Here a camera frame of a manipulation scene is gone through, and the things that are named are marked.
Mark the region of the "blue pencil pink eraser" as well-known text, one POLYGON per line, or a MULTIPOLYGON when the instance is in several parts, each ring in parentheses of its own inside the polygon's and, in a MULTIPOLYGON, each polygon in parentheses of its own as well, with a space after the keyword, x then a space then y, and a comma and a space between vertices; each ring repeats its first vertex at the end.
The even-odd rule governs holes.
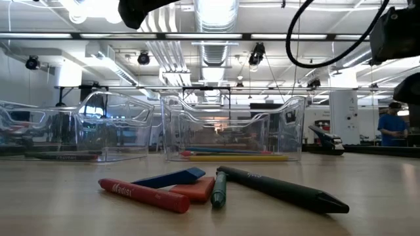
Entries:
POLYGON ((253 151, 240 149, 220 149, 212 147, 186 147, 185 151, 208 152, 208 153, 248 153, 248 154, 272 154, 271 151, 253 151))

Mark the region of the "red crayon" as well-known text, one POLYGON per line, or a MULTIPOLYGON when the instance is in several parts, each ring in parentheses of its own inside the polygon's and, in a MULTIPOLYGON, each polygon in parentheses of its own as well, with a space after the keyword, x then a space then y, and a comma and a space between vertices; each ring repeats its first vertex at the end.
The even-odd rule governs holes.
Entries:
POLYGON ((107 192, 172 212, 183 214, 190 208, 189 198, 178 193, 138 186, 111 178, 100 179, 98 184, 107 192))

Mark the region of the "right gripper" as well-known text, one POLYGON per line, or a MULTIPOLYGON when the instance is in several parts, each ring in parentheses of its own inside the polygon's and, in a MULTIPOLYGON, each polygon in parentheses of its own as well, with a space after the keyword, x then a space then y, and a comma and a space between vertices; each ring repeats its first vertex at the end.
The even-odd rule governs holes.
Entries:
POLYGON ((387 60, 420 56, 420 0, 407 0, 404 9, 389 8, 373 27, 371 56, 387 60))

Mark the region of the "black pen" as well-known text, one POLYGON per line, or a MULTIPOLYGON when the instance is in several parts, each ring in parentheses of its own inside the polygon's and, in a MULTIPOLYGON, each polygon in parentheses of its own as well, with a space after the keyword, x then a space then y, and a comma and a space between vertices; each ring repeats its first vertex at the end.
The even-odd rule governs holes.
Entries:
POLYGON ((350 207, 319 189, 285 182, 237 168, 220 166, 217 172, 224 172, 227 180, 265 193, 276 199, 320 214, 347 214, 350 207))

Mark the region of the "black stapler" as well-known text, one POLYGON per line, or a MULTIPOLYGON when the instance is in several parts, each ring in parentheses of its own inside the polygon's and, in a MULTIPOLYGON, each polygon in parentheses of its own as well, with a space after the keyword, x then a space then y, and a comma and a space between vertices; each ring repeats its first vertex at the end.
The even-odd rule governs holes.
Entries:
POLYGON ((305 151, 322 155, 342 155, 345 152, 343 141, 338 135, 330 134, 315 125, 310 125, 309 129, 318 136, 320 142, 306 145, 305 151))

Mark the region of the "silver ventilation duct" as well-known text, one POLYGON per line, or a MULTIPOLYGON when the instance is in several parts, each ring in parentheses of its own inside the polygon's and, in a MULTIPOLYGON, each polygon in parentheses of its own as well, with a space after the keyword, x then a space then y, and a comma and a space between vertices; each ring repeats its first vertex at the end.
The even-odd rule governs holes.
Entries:
MULTIPOLYGON (((196 29, 200 33, 231 33, 235 30, 240 0, 194 0, 196 29)), ((202 45, 200 54, 206 66, 222 66, 228 45, 202 45)))

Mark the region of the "dark green crayon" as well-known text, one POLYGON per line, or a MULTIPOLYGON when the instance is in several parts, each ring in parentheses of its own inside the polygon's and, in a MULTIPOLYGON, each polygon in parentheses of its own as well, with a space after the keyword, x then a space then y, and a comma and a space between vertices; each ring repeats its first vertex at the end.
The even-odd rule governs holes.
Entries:
POLYGON ((98 155, 38 155, 35 158, 53 161, 97 161, 98 155))

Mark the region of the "blue crayon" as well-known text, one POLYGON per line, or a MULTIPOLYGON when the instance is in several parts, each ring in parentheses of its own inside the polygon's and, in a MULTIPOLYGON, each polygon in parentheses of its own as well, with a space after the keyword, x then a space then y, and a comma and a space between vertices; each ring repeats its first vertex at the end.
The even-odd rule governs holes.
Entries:
POLYGON ((197 167, 191 167, 176 172, 162 174, 160 176, 153 176, 137 180, 134 181, 133 184, 158 189, 167 186, 174 186, 177 184, 193 184, 204 175, 204 170, 197 167))

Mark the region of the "person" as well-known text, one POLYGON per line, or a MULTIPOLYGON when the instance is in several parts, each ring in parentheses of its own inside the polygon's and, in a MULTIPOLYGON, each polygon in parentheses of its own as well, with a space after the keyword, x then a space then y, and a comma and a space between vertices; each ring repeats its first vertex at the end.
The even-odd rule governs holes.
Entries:
POLYGON ((381 145, 387 147, 401 146, 401 139, 408 135, 406 122, 398 115, 402 105, 391 102, 387 112, 380 116, 377 130, 381 133, 381 145))

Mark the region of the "orange crayon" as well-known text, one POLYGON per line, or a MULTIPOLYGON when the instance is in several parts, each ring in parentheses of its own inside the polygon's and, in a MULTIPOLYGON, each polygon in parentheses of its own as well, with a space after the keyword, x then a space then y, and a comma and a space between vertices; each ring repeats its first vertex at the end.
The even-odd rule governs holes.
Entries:
POLYGON ((178 184, 169 191, 187 196, 191 202, 205 203, 213 191, 214 177, 201 177, 193 184, 178 184))

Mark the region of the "clear plastic bin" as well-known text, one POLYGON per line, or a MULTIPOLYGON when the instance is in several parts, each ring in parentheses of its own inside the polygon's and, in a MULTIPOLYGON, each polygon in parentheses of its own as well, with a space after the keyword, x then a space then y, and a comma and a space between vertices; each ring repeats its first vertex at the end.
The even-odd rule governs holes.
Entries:
POLYGON ((271 151, 272 154, 208 153, 196 155, 285 155, 301 158, 305 99, 292 97, 284 104, 248 106, 191 106, 177 96, 161 98, 163 148, 169 161, 189 161, 185 148, 271 151))
POLYGON ((92 92, 76 106, 0 101, 0 160, 98 155, 97 161, 72 162, 114 162, 146 157, 153 115, 152 105, 106 91, 92 92))

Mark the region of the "yellow pencil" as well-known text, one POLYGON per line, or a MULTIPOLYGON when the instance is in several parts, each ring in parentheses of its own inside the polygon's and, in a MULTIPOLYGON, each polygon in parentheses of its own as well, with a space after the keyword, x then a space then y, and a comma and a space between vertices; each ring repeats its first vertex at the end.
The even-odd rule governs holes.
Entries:
POLYGON ((287 161, 285 155, 194 155, 183 157, 189 161, 287 161))

